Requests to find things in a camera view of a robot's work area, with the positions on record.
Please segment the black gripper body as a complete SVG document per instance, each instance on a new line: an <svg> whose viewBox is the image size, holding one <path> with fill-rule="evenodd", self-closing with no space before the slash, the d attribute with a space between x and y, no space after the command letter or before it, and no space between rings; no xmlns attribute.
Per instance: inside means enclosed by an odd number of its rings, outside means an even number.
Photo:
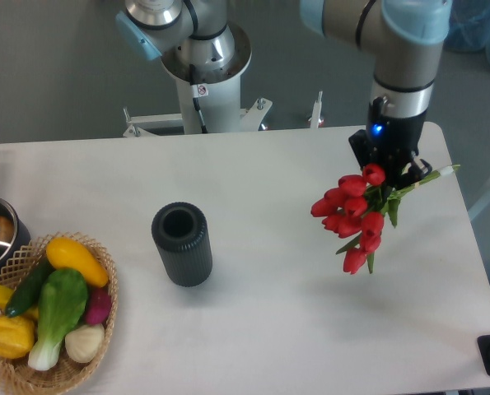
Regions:
<svg viewBox="0 0 490 395"><path fill-rule="evenodd" d="M418 143L426 118L424 112L408 118L385 114L385 97L369 104L366 127L348 139L359 166L376 164L385 172L387 184L400 184L400 175L418 156Z"/></svg>

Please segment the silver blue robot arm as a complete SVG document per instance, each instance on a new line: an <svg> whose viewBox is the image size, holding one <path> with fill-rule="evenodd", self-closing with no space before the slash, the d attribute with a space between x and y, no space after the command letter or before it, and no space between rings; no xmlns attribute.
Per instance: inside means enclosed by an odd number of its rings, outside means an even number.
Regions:
<svg viewBox="0 0 490 395"><path fill-rule="evenodd" d="M373 54L364 129L349 143L360 166L380 165L392 188L427 177L418 154L444 40L449 1L303 1L304 24ZM115 18L133 50L160 59L175 79L187 134L252 131L260 120L240 107L240 78L251 59L246 33L223 1L127 1Z"/></svg>

